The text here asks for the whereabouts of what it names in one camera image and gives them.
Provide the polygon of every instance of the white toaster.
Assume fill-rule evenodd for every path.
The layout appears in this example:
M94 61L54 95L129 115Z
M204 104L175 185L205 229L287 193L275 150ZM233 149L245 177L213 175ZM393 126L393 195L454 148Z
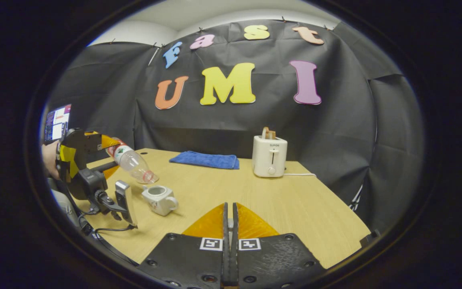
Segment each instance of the white toaster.
M260 177L280 177L284 174L288 142L274 137L267 139L265 132L254 137L253 172Z

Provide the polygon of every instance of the screen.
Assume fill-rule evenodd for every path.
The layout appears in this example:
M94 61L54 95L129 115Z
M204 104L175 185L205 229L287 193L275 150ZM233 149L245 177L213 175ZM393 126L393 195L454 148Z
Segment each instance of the screen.
M60 139L67 131L69 123L70 104L52 110L46 116L46 126L44 136L46 142Z

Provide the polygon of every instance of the table surface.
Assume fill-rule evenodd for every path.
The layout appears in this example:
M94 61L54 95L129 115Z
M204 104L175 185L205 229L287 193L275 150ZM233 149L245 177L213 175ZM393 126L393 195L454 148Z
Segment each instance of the table surface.
M370 233L366 225L330 189L314 176L260 178L253 174L251 159L240 159L239 170L169 163L179 153L154 149L137 150L159 176L153 185L173 190L179 207L160 216L143 199L142 185L122 168L110 176L108 195L115 200L115 182L125 181L132 187L133 206L138 229L124 232L101 232L116 249L141 263L161 238L169 232L181 234L192 223L221 203L241 203L269 223L279 234L294 233L308 247L324 268L329 268L361 248L359 240ZM102 159L89 168L108 163ZM297 161L286 162L286 173L308 173ZM88 201L75 200L82 210ZM123 228L125 221L111 214L86 216L94 228Z

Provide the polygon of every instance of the water bottle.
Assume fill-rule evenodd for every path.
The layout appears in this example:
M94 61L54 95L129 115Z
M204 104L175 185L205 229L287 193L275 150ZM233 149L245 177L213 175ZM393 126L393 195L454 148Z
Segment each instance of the water bottle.
M113 157L117 165L129 172L139 183L154 183L159 177L155 175L147 166L145 160L132 148L120 139L113 137L121 144L106 149L106 153Z

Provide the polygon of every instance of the black fabric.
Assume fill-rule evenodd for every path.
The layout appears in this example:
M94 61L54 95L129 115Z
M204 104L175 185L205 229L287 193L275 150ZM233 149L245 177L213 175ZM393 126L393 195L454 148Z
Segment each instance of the black fabric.
M244 28L268 27L270 37L246 40ZM317 31L325 43L303 40L294 27ZM201 35L213 44L192 50ZM181 41L178 60L165 69L162 55ZM251 158L253 136L264 126L288 141L287 159L300 161L349 204L359 187L358 212L381 232L403 214L420 174L424 132L418 104L402 72L379 48L340 23L334 31L311 24L248 20L205 29L167 44L113 43L87 47L71 64L51 97L51 107L72 103L71 127L117 136L135 149L236 154ZM315 63L318 106L298 104L291 60ZM254 104L217 100L200 105L205 68L227 77L251 62ZM178 103L155 106L158 84L188 76Z

